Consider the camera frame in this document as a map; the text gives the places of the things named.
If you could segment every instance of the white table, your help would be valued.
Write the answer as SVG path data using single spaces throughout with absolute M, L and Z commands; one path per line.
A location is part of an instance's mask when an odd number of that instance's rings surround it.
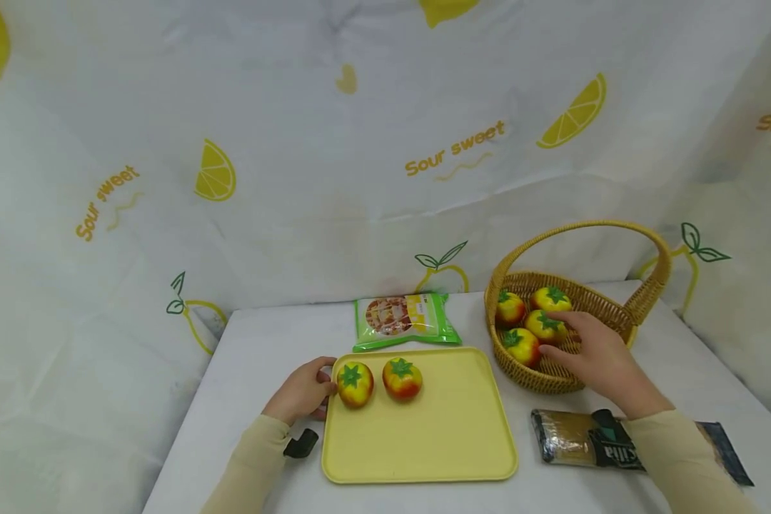
M 624 301 L 638 282 L 597 285 Z M 451 296 L 447 313 L 468 346 L 488 353 L 483 294 Z M 353 345 L 349 303 L 238 311 L 212 358 L 182 423 L 145 514 L 197 514 L 217 484 L 241 432 L 299 364 L 341 356 Z M 403 348 L 429 348 L 408 343 Z M 719 421 L 748 475 L 744 488 L 761 512 L 771 513 L 771 415 L 665 306 L 657 304 L 640 327 L 634 354 L 646 373 L 684 413 Z M 665 500 L 643 474 L 546 465 L 530 425 L 533 408 L 591 412 L 607 400 L 583 390 L 543 396 L 519 388 L 494 365 L 505 412 L 520 453 L 520 469 L 505 482 L 435 485 L 333 485 L 320 466 L 321 443 L 310 458 L 288 462 L 266 513 L 666 513 Z M 322 435 L 321 423 L 308 426 Z

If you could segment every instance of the wicker basket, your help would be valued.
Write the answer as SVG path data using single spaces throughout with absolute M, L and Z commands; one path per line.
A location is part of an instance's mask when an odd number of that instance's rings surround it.
M 535 271 L 521 271 L 508 273 L 512 264 L 520 258 L 533 245 L 541 242 L 543 239 L 551 236 L 574 231 L 575 228 L 612 226 L 628 228 L 629 231 L 639 232 L 651 239 L 657 245 L 658 258 L 657 265 L 651 276 L 641 285 L 637 291 L 625 302 L 620 305 L 611 298 L 607 298 L 591 288 L 570 281 L 562 276 L 538 273 Z M 500 291 L 506 290 L 517 293 L 521 298 L 528 299 L 531 294 L 541 287 L 555 286 L 563 290 L 571 298 L 574 310 L 585 311 L 599 318 L 606 325 L 617 331 L 623 337 L 625 345 L 630 348 L 634 344 L 634 337 L 638 331 L 638 326 L 643 323 L 647 313 L 654 307 L 657 299 L 671 274 L 671 254 L 667 244 L 660 235 L 651 229 L 639 226 L 634 223 L 624 221 L 584 221 L 582 223 L 566 224 L 552 231 L 542 233 L 536 238 L 516 248 L 513 252 L 505 256 L 494 270 L 490 283 L 485 292 L 486 304 L 486 323 L 488 332 L 494 342 L 494 356 L 500 364 L 506 375 L 520 384 L 523 388 L 531 389 L 536 393 L 543 394 L 562 394 L 572 393 L 585 387 L 578 378 L 568 372 L 568 369 L 560 366 L 549 358 L 543 358 L 537 369 L 527 368 L 517 362 L 511 354 L 506 351 L 501 343 L 500 331 L 494 324 L 494 315 L 497 313 L 498 299 Z M 562 350 L 569 353 L 579 353 L 580 337 L 574 330 L 569 330 L 568 339 L 560 345 Z

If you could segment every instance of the red and yellow tomato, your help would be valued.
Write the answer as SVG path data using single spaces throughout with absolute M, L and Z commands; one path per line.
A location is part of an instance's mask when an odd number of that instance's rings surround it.
M 347 362 L 337 372 L 337 396 L 350 409 L 359 409 L 371 399 L 374 375 L 367 365 Z
M 558 345 L 568 336 L 565 324 L 549 318 L 544 310 L 531 311 L 524 325 L 543 345 Z
M 531 308 L 540 309 L 552 313 L 555 311 L 569 311 L 571 298 L 565 295 L 559 288 L 542 287 L 531 296 Z
M 497 304 L 497 314 L 494 321 L 500 328 L 517 326 L 525 318 L 525 302 L 514 293 L 500 291 L 500 299 Z
M 383 367 L 385 390 L 396 400 L 411 400 L 423 388 L 423 374 L 404 358 L 392 358 Z
M 529 368 L 539 364 L 539 340 L 531 331 L 524 328 L 512 328 L 503 334 L 503 346 L 517 362 Z

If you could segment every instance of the yellow tray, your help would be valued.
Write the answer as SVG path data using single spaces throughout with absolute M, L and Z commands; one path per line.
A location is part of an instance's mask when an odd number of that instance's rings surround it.
M 423 373 L 423 389 L 400 404 L 386 393 L 382 369 L 403 357 Z M 323 472 L 336 483 L 505 480 L 518 458 L 488 358 L 477 348 L 354 353 L 374 375 L 368 405 L 329 401 Z

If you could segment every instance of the beige sleeve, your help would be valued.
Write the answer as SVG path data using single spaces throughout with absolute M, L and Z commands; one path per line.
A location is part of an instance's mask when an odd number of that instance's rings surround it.
M 257 417 L 243 432 L 201 514 L 261 514 L 268 492 L 283 471 L 288 440 L 286 423 Z
M 674 514 L 756 513 L 693 421 L 676 410 L 623 423 Z

